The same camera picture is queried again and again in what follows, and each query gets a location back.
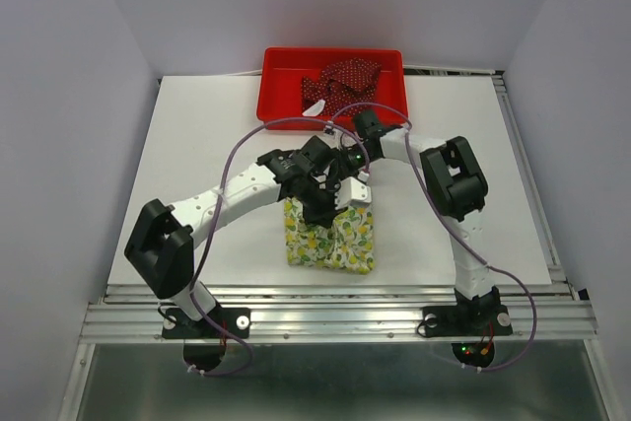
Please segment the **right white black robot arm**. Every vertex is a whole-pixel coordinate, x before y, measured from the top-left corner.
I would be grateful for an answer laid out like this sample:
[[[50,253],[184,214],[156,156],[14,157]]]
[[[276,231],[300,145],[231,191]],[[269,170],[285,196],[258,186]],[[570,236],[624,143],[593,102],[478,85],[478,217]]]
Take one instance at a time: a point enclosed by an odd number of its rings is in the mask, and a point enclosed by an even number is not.
[[[372,110],[359,113],[352,122],[372,161],[397,160],[412,166],[450,235],[456,302],[422,308],[417,333],[426,338],[511,335],[508,309],[491,270],[474,251],[483,241],[488,183],[468,141],[461,136],[447,141],[414,136],[401,126],[384,125]]]

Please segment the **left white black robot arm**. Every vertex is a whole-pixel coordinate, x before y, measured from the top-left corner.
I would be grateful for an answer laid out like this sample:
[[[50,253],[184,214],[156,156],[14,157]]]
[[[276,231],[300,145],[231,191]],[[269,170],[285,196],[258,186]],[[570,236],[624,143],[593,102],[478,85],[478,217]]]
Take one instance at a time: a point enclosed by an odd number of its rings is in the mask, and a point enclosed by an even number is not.
[[[187,200],[146,203],[124,249],[154,295],[173,303],[196,335],[222,325],[220,304],[200,282],[194,252],[208,247],[216,231],[258,208],[298,200],[305,221],[331,226],[340,213],[338,194],[346,178],[343,157],[317,137],[302,148],[272,150],[241,173]]]

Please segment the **red polka dot skirt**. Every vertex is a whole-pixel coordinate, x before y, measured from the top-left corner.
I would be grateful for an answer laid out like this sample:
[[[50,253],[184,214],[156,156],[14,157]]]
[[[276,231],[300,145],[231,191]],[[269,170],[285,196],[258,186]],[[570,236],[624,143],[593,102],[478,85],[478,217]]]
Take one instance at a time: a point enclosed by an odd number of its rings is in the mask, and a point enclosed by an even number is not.
[[[359,103],[371,102],[376,93],[382,65],[363,58],[352,58],[325,66],[314,80],[301,80],[302,114],[304,116],[334,116],[343,108],[342,115],[366,107]]]

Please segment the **lemon print skirt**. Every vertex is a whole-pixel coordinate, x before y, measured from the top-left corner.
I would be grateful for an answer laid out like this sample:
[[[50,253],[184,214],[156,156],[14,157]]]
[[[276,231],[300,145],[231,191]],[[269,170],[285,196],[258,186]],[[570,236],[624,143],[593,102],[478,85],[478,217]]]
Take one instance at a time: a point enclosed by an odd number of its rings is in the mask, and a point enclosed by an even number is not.
[[[325,228],[307,224],[303,206],[284,200],[285,249],[291,266],[366,275],[375,267],[374,216],[371,205],[349,207]]]

